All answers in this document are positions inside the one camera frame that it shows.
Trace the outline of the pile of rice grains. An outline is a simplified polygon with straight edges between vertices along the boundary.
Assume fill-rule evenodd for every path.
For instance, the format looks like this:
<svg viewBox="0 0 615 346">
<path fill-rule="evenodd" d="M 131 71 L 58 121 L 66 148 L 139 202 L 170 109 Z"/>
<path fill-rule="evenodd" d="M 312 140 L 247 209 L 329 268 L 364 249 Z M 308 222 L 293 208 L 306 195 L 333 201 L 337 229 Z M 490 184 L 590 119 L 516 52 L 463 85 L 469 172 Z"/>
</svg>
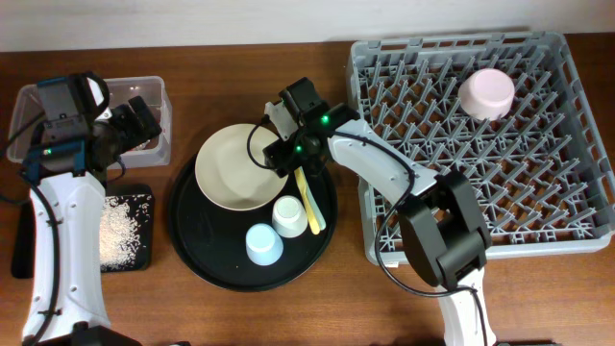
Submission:
<svg viewBox="0 0 615 346">
<path fill-rule="evenodd" d="M 100 222 L 101 271 L 139 270 L 149 261 L 152 195 L 124 194 L 105 198 Z"/>
</svg>

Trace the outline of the pink bowl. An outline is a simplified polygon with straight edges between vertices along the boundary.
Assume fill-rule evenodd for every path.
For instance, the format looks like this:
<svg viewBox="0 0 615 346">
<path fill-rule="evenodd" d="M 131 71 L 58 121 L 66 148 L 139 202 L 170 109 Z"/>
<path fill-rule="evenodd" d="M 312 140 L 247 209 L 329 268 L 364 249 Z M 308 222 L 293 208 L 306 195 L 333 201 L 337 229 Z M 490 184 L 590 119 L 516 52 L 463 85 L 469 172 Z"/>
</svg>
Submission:
<svg viewBox="0 0 615 346">
<path fill-rule="evenodd" d="M 458 92 L 461 108 L 477 120 L 499 120 L 512 107 L 515 86 L 503 71 L 484 68 L 462 83 Z"/>
</svg>

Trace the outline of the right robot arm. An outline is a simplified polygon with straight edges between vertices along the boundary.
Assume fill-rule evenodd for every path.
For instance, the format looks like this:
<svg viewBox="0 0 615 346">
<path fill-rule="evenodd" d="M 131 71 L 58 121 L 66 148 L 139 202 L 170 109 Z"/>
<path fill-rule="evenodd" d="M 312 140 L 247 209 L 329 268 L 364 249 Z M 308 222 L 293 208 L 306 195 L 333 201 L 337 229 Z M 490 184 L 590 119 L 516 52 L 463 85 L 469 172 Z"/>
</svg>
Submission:
<svg viewBox="0 0 615 346">
<path fill-rule="evenodd" d="M 494 345 L 482 290 L 492 240 L 475 191 L 459 171 L 440 174 L 396 150 L 346 104 L 330 106 L 308 78 L 264 106 L 279 139 L 264 151 L 265 168 L 284 177 L 334 161 L 391 205 L 407 261 L 432 290 L 448 345 Z"/>
</svg>

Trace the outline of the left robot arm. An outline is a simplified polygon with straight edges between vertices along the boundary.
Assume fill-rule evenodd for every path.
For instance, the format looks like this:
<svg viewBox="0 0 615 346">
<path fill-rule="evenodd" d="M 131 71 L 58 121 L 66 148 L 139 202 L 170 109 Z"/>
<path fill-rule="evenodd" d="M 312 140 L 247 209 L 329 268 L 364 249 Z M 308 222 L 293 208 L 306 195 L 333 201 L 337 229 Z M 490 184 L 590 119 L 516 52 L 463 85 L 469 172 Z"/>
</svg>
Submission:
<svg viewBox="0 0 615 346">
<path fill-rule="evenodd" d="M 161 133 L 135 96 L 111 107 L 107 83 L 88 71 L 37 83 L 44 121 L 33 133 L 21 178 L 35 217 L 34 288 L 25 345 L 134 345 L 111 329 L 100 263 L 107 169 Z"/>
</svg>

